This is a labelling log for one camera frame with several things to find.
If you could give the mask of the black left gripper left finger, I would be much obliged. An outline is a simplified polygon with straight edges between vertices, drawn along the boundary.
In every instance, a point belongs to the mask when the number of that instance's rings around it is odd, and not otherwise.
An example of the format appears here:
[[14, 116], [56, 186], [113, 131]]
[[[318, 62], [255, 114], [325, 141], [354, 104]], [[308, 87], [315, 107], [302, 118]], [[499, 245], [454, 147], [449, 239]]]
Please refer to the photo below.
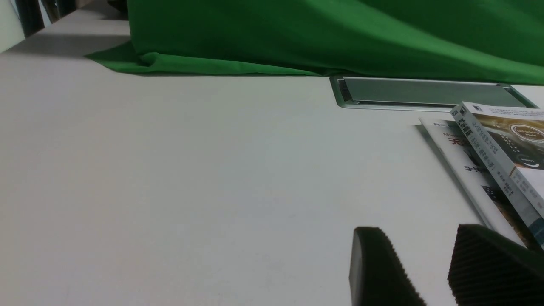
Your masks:
[[387, 235], [354, 229], [348, 282], [353, 306], [425, 306]]

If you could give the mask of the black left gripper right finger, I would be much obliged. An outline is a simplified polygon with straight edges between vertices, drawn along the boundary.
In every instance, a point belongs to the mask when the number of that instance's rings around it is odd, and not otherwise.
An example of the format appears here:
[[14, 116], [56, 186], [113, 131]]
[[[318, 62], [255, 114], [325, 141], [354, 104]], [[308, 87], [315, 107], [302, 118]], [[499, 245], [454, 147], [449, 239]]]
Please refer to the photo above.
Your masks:
[[542, 306], [543, 253], [482, 225], [461, 224], [448, 283], [459, 306]]

